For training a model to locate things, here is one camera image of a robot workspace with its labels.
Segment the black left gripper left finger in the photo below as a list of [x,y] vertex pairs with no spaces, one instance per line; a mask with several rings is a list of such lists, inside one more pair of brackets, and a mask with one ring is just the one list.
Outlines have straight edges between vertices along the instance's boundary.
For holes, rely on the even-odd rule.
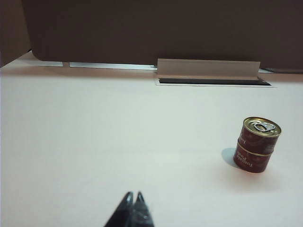
[[128,227],[133,205],[133,192],[127,192],[112,213],[105,227]]

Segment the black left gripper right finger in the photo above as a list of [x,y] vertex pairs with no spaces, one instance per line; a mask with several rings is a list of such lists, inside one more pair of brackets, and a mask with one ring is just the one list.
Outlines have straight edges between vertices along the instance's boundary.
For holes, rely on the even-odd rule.
[[131,227],[154,227],[152,215],[145,203],[143,194],[138,192],[135,203],[131,209]]

